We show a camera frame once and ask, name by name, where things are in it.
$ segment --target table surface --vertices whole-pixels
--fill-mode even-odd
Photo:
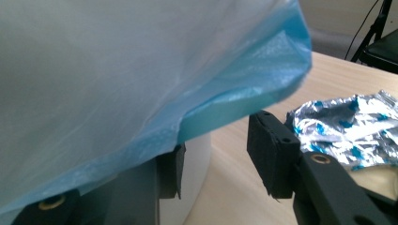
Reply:
[[[313,68],[301,88],[267,111],[284,121],[286,112],[306,101],[374,94],[398,97],[398,75],[313,53]],[[212,132],[207,178],[185,224],[297,224],[292,200],[267,195],[246,152],[248,117]],[[358,184],[397,199],[398,172],[372,168],[351,172]]]

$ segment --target crumpled foil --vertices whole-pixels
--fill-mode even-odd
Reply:
[[[398,166],[398,101],[385,91],[310,101],[287,114],[302,152],[321,152],[351,170]]]

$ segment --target light wood tabletop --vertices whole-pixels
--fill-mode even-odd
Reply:
[[[300,89],[266,110],[281,121],[309,100],[374,94],[398,98],[398,75],[313,53],[313,68]],[[292,200],[274,200],[246,152],[248,118],[211,133],[214,148],[201,192],[185,224],[297,224]],[[351,172],[358,184],[397,199],[398,172],[372,168]]]

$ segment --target blue plastic bag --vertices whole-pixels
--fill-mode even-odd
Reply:
[[[0,215],[280,101],[310,66],[293,0],[3,1]]]

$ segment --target black cable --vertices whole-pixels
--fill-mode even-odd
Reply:
[[[372,10],[374,9],[375,5],[378,3],[378,0],[375,1],[371,9],[369,10],[368,14],[366,14],[365,19],[363,20],[362,24],[360,25],[360,29],[362,29],[362,26],[365,24],[366,20],[368,19],[369,14],[371,14]],[[357,33],[355,34],[354,38],[352,38],[351,44],[348,47],[347,53],[345,54],[344,60],[347,59],[348,53],[351,50],[352,44],[354,43],[355,38],[357,37],[358,33],[360,32],[360,29],[358,29]]]

